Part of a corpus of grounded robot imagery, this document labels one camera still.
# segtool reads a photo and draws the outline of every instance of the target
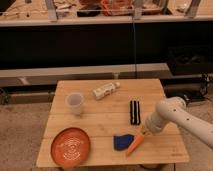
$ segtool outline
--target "orange plate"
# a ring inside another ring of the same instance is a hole
[[[71,168],[85,161],[90,151],[90,140],[80,128],[60,132],[52,142],[51,156],[63,168]]]

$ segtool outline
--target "plastic cup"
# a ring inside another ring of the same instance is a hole
[[[81,93],[71,93],[66,97],[66,104],[74,115],[83,113],[84,97]]]

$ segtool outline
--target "blue sponge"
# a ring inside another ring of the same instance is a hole
[[[120,151],[129,147],[129,145],[134,140],[134,135],[125,134],[122,136],[114,136],[113,140],[114,140],[114,149]]]

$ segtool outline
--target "toy carrot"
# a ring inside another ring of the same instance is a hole
[[[144,134],[139,133],[138,135],[136,135],[134,140],[133,140],[133,142],[129,145],[129,147],[128,147],[127,151],[126,151],[126,156],[129,156],[130,153],[132,153],[133,150],[137,146],[139,146],[142,143],[143,140],[144,140]]]

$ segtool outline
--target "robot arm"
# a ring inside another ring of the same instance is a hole
[[[180,97],[162,100],[156,104],[155,112],[145,121],[151,133],[159,133],[168,122],[183,127],[213,149],[213,124],[187,113],[185,101]]]

